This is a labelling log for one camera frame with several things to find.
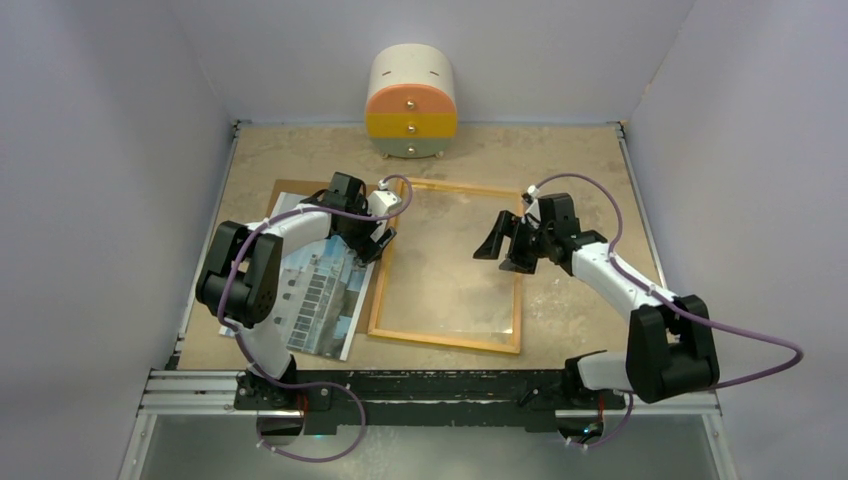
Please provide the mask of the yellow wooden picture frame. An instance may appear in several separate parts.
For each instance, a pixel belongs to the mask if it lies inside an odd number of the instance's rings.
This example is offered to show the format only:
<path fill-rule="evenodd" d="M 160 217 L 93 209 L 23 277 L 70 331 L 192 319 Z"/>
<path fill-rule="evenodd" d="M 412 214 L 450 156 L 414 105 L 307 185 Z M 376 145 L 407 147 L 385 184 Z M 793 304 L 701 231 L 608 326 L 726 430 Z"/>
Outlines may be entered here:
<path fill-rule="evenodd" d="M 376 276 L 367 332 L 425 345 L 517 354 L 523 278 L 474 251 L 502 210 L 518 210 L 518 191 L 413 179 L 398 192 L 411 206 L 390 220 L 397 235 Z"/>

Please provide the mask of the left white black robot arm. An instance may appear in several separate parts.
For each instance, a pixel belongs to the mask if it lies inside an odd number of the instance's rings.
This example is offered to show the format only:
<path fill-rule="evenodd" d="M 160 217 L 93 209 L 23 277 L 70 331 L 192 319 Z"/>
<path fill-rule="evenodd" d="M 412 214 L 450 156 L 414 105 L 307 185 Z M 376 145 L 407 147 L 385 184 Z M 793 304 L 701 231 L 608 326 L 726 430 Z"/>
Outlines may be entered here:
<path fill-rule="evenodd" d="M 218 225 L 195 286 L 196 300 L 230 330 L 247 361 L 249 374 L 261 380 L 259 395 L 272 408 L 297 399 L 303 383 L 281 328 L 274 322 L 279 301 L 292 325 L 312 325 L 342 283 L 344 268 L 368 267 L 381 259 L 396 236 L 389 221 L 411 204 L 392 190 L 391 176 L 368 190 L 363 180 L 336 172 L 329 184 L 297 200 L 289 209 L 263 220 Z M 284 286 L 285 258 L 321 242 L 337 241 L 343 266 L 309 270 L 324 282 Z"/>

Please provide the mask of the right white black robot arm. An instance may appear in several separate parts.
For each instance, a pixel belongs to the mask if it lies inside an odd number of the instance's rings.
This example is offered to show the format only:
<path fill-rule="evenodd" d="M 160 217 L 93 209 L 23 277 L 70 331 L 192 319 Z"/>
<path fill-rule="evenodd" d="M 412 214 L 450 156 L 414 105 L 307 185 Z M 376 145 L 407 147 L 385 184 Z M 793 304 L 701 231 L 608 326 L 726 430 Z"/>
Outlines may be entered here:
<path fill-rule="evenodd" d="M 591 287 L 628 326 L 624 351 L 566 360 L 561 392 L 569 404 L 584 407 L 602 390 L 655 403 L 718 383 L 712 330 L 697 321 L 708 316 L 702 299 L 659 288 L 615 259 L 604 236 L 581 228 L 569 194 L 523 198 L 524 213 L 500 211 L 474 259 L 498 260 L 500 270 L 526 275 L 546 259 Z"/>

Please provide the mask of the building photo print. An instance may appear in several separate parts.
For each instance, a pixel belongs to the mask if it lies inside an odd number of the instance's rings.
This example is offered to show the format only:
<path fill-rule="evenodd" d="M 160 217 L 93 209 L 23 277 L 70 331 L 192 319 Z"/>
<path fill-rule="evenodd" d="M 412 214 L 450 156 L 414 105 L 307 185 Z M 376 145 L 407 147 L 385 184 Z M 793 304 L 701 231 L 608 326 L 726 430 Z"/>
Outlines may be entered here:
<path fill-rule="evenodd" d="M 390 191 L 294 196 L 262 221 L 218 225 L 196 299 L 270 370 L 293 353 L 344 358 L 372 262 L 395 232 Z"/>

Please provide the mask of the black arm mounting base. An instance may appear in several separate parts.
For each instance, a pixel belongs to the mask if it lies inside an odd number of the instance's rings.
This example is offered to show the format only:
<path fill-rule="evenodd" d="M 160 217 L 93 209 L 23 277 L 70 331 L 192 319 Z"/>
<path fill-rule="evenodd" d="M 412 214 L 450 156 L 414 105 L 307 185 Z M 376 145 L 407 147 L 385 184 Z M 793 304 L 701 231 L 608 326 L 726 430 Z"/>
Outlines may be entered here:
<path fill-rule="evenodd" d="M 621 413 L 622 395 L 580 390 L 562 369 L 305 370 L 286 388 L 257 374 L 236 378 L 234 407 L 299 411 L 308 435 L 340 426 L 520 427 L 531 433 L 580 433 L 602 413 Z"/>

